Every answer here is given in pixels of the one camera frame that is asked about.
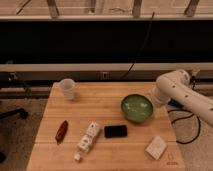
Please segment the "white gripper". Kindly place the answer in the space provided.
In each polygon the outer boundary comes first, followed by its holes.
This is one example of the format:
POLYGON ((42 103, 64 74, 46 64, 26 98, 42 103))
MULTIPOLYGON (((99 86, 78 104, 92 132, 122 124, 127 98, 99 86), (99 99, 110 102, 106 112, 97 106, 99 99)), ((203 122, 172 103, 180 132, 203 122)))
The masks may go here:
POLYGON ((151 90, 150 97, 152 103, 157 108, 166 105, 170 101, 170 98, 165 93, 161 92, 157 87, 154 87, 151 90))

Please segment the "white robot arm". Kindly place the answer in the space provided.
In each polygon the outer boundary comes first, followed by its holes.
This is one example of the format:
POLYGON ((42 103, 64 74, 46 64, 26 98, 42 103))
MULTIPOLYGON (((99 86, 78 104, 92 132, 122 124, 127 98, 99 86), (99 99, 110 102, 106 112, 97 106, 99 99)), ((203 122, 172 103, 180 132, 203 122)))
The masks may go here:
POLYGON ((152 103, 161 107, 174 99, 213 127, 213 100, 189 88, 189 83, 190 76, 185 70, 162 74, 150 91, 152 103))

